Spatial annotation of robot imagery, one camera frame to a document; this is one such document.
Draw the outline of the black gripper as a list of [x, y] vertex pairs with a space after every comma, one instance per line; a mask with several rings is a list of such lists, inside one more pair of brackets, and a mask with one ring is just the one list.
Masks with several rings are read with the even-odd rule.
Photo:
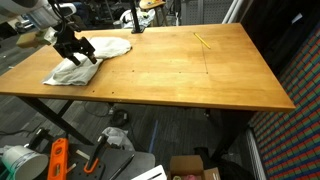
[[92, 64], [97, 63], [97, 59], [94, 56], [95, 48], [85, 37], [77, 39], [75, 32], [69, 27], [66, 27], [64, 32], [57, 36], [57, 41], [53, 47], [62, 57], [68, 58], [76, 66], [80, 65], [80, 61], [75, 57], [75, 53], [84, 54]]

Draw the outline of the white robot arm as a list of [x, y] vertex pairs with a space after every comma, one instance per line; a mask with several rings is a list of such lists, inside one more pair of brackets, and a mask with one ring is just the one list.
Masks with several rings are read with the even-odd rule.
[[53, 47], [61, 57], [79, 65], [75, 54], [80, 53], [96, 64], [95, 48], [85, 37], [75, 37], [80, 28], [70, 21], [70, 17], [76, 11], [74, 4], [59, 3], [58, 0], [0, 0], [1, 23], [25, 15], [39, 30], [53, 30], [50, 37], [55, 40]]

